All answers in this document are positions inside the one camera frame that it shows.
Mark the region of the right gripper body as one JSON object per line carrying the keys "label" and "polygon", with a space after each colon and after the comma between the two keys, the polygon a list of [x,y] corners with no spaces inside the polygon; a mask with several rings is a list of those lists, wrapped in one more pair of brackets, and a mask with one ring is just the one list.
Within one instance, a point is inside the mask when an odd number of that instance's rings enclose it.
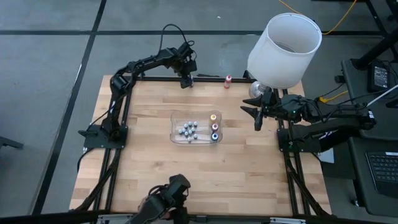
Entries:
{"label": "right gripper body", "polygon": [[262,96],[262,106],[257,106],[259,108],[260,115],[258,118],[254,119],[254,129],[256,131],[261,130],[263,117],[273,110],[279,102],[279,98],[271,88],[266,88],[260,96]]}

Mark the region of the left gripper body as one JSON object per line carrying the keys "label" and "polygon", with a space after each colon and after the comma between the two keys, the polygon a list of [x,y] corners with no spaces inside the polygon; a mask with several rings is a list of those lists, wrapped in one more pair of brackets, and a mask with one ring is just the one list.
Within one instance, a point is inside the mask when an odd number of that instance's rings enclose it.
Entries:
{"label": "left gripper body", "polygon": [[195,51],[188,43],[184,42],[178,49],[173,49],[173,53],[172,68],[174,72],[182,79],[188,79],[191,72],[197,71],[197,63],[195,59],[192,59]]}

